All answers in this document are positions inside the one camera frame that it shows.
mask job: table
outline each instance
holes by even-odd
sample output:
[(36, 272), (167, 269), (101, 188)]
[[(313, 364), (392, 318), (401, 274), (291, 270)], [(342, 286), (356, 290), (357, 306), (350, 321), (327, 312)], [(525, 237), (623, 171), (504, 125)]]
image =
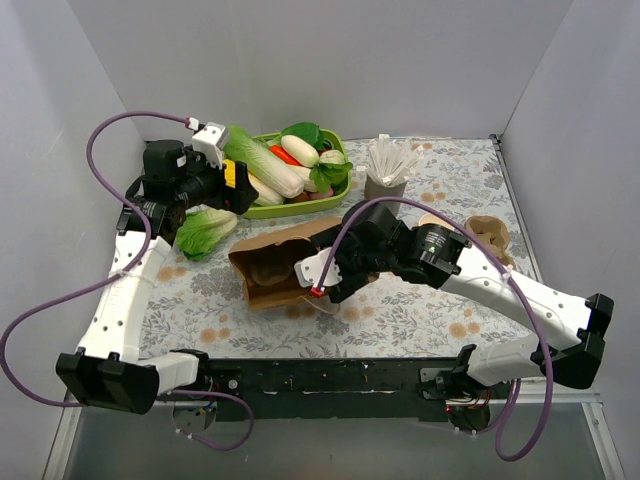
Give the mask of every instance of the table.
[[(464, 223), (494, 215), (509, 229), (517, 270), (535, 278), (518, 218), (491, 140), (428, 140), (425, 158), (405, 197)], [(364, 165), (369, 140), (345, 142), (349, 160)], [(238, 227), (201, 262), (173, 249), (158, 275), (141, 337), (141, 356), (193, 348), (213, 358), (455, 356), (469, 343), (504, 342), (528, 333), (473, 301), (382, 274), (331, 315), (308, 304), (251, 312), (227, 259), (238, 240), (324, 215), (343, 215), (363, 199), (365, 173), (354, 171), (342, 205), (316, 214), (271, 220), (240, 219)], [(403, 205), (399, 218), (416, 225), (422, 211)]]

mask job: white wall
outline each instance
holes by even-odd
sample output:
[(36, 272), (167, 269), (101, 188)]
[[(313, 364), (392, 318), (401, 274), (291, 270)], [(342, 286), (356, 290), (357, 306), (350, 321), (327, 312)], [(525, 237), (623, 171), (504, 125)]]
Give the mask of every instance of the white wall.
[(571, 0), (69, 3), (128, 109), (353, 138), (503, 132)]
[[(120, 206), (84, 159), (91, 130), (123, 106), (64, 0), (0, 0), (0, 329), (43, 301), (107, 272)], [(139, 172), (129, 122), (107, 131), (96, 160), (118, 188)], [(58, 353), (73, 352), (95, 295), (27, 320), (8, 360), (42, 395), (61, 399)], [(23, 397), (0, 374), (0, 476), (40, 478), (60, 409)]]
[(616, 302), (596, 387), (627, 478), (640, 477), (639, 24), (639, 0), (575, 0), (504, 136), (547, 283)]

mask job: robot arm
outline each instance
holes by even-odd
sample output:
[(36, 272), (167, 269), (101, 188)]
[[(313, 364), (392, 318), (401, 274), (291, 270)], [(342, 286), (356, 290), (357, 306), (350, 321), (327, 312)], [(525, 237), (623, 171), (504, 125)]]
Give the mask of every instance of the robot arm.
[[(347, 215), (358, 208), (356, 205)], [(311, 241), (320, 252), (296, 265), (300, 285), (317, 286), (328, 248), (340, 227)], [(392, 272), (409, 283), (462, 295), (531, 329), (529, 317), (498, 270), (463, 236), (435, 224), (409, 229), (383, 205), (364, 213), (343, 239), (325, 285), (338, 303), (369, 282), (372, 274)], [(604, 351), (604, 333), (613, 301), (596, 294), (589, 299), (567, 295), (512, 272), (529, 300), (552, 347), (554, 379), (572, 388), (588, 388)], [(452, 371), (435, 372), (427, 390), (435, 398), (475, 395), (516, 378), (544, 375), (538, 338), (531, 334), (510, 342), (462, 349)]]
[[(160, 267), (171, 250), (186, 210), (205, 204), (244, 213), (257, 198), (246, 165), (236, 165), (236, 186), (226, 185), (221, 149), (228, 139), (222, 125), (191, 119), (192, 147), (175, 140), (147, 145), (144, 175), (127, 197), (149, 218), (151, 242), (139, 265), (102, 292), (96, 313), (74, 354), (61, 354), (56, 373), (83, 404), (146, 413), (159, 394), (204, 383), (198, 366), (206, 354), (169, 352), (139, 360), (142, 322)], [(140, 251), (145, 240), (140, 218), (124, 207), (118, 220), (110, 276)]]

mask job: red pepper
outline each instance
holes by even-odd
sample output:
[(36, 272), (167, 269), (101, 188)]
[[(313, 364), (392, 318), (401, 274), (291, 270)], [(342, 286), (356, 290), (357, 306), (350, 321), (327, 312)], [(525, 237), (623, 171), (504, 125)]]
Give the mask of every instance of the red pepper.
[(294, 165), (296, 167), (302, 167), (303, 165), (298, 162), (295, 158), (287, 153), (287, 151), (282, 148), (280, 145), (274, 145), (273, 147), (269, 147), (271, 153), (273, 153), (276, 157), (282, 160), (287, 165)]

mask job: green basket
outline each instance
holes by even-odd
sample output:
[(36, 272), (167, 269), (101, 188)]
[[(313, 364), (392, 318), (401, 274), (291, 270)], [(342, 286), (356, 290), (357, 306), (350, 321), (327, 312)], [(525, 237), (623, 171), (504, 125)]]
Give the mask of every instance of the green basket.
[[(344, 155), (345, 161), (349, 161), (347, 151), (344, 149), (342, 140), (340, 137), (331, 130), (322, 129), (324, 138), (329, 140), (333, 144), (335, 150), (339, 150)], [(257, 140), (269, 141), (276, 137), (278, 133), (267, 133), (265, 135), (258, 135), (254, 137)], [(351, 172), (347, 177), (347, 185), (338, 194), (330, 198), (322, 198), (320, 200), (310, 200), (302, 203), (291, 203), (288, 205), (270, 205), (266, 207), (251, 207), (243, 215), (245, 218), (276, 218), (276, 217), (289, 217), (291, 215), (304, 215), (307, 213), (321, 212), (322, 210), (329, 210), (330, 208), (337, 207), (342, 203), (342, 199), (351, 190)]]

